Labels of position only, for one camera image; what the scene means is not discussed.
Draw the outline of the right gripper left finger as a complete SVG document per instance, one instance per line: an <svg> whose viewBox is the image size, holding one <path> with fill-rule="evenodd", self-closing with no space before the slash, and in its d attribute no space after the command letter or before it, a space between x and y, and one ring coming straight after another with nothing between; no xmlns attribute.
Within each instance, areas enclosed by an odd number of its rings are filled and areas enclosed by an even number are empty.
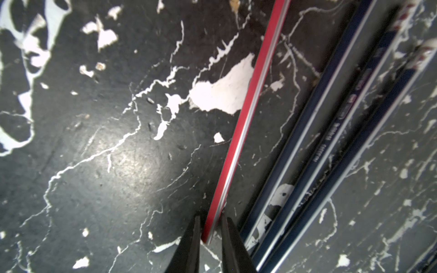
<svg viewBox="0 0 437 273"><path fill-rule="evenodd" d="M194 215L165 273L198 273L200 241L201 217L200 215Z"/></svg>

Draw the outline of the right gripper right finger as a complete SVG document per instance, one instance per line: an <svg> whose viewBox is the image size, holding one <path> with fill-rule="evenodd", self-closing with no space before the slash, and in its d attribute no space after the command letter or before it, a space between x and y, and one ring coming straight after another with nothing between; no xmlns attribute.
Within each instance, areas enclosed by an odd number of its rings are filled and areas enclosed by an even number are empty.
<svg viewBox="0 0 437 273"><path fill-rule="evenodd" d="M232 219L221 217L224 273L257 273Z"/></svg>

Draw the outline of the red pencil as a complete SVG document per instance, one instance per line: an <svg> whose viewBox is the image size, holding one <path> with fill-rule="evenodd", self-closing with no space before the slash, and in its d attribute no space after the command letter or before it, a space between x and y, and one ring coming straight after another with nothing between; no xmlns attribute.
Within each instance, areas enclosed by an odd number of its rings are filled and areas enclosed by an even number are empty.
<svg viewBox="0 0 437 273"><path fill-rule="evenodd" d="M217 182L215 193L209 207L201 240L209 244L222 214L234 173L252 122L259 96L272 61L282 27L289 11L290 1L275 1L267 25L264 41L256 60L248 91L234 130L223 169Z"/></svg>

